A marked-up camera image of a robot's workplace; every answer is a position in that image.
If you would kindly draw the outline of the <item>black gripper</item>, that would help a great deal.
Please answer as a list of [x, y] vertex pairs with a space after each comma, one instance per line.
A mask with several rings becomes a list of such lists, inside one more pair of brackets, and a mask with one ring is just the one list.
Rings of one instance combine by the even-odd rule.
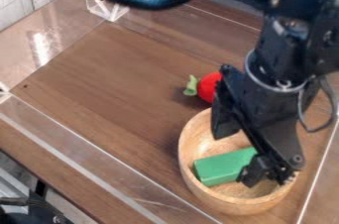
[[296, 136], [299, 114], [319, 90], [316, 79], [278, 80], [250, 51], [244, 68], [224, 64], [212, 103], [211, 131], [220, 140], [243, 132], [256, 155], [242, 168], [238, 182], [254, 187], [262, 180], [286, 185], [295, 180], [306, 158]]

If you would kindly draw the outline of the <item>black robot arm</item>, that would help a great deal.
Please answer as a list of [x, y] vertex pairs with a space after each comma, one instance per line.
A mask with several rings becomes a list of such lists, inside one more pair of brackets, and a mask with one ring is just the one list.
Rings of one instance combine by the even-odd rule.
[[286, 183], [304, 167], [296, 127], [315, 133], [304, 112], [319, 92], [338, 101], [327, 75], [339, 70], [339, 0], [246, 0], [263, 11], [263, 26], [244, 68], [224, 64], [212, 82], [215, 139], [244, 132], [255, 147], [236, 181]]

